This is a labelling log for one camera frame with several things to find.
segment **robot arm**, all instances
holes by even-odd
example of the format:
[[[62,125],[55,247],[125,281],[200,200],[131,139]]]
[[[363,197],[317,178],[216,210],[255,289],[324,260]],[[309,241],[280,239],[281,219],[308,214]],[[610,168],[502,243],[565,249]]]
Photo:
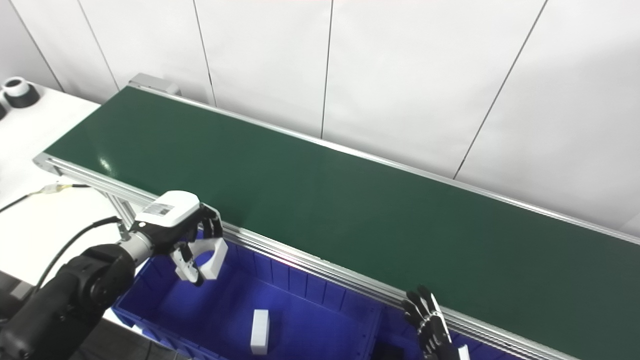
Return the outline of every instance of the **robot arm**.
[[[211,239],[195,241],[199,225],[204,238]],[[218,212],[201,204],[196,195],[165,193],[136,217],[118,243],[90,247],[34,293],[0,332],[0,357],[68,359],[105,310],[131,287],[136,267],[151,256],[171,256],[176,272],[199,286],[217,272],[201,272],[192,249],[203,252],[201,241],[224,243],[222,230]]]
[[[435,296],[423,285],[407,291],[402,303],[404,318],[418,331],[418,342],[425,360],[469,360],[466,345],[456,348]]]

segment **blue plastic bin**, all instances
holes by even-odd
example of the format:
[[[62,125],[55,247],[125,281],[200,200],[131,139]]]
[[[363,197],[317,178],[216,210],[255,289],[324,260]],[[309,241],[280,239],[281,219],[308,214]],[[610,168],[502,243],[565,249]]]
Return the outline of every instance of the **blue plastic bin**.
[[[254,309],[268,309],[267,359],[368,359],[382,305],[334,283],[228,243],[215,281],[180,281],[167,257],[151,259],[113,307],[128,325],[198,359],[254,359]],[[203,263],[211,255],[200,256]]]

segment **conveyor belt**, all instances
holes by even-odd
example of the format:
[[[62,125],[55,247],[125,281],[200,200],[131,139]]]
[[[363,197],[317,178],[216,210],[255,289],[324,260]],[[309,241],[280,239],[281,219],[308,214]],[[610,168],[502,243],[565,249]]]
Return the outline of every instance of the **conveyor belt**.
[[[147,193],[196,193],[228,223],[336,264],[323,271],[390,301],[397,289],[427,284],[465,314],[465,333],[483,328],[475,318],[586,360],[637,358],[636,238],[131,87],[45,157]]]

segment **white wall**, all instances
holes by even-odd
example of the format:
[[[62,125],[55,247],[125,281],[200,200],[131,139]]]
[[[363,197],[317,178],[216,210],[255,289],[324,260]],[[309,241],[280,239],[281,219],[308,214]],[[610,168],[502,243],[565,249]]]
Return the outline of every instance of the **white wall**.
[[[323,138],[453,177],[542,3],[336,1]]]
[[[66,93],[104,102],[118,92],[77,0],[12,0]]]
[[[613,229],[638,215],[638,13],[550,1],[457,179]]]
[[[217,105],[320,136],[331,1],[196,5]]]
[[[60,86],[9,0],[0,0],[0,81],[23,76],[60,90]]]
[[[12,1],[72,94],[103,102],[147,72],[192,99],[640,236],[631,0]],[[36,79],[42,66],[27,68]]]
[[[137,73],[178,84],[191,99],[214,104],[191,1],[80,0],[118,86]]]

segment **black cylindrical object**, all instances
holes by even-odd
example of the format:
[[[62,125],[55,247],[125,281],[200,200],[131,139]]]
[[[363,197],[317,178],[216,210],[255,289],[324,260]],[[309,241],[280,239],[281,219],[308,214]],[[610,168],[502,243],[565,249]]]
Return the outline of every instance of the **black cylindrical object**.
[[[20,76],[8,78],[3,84],[4,98],[14,108],[26,108],[40,100],[36,88]]]

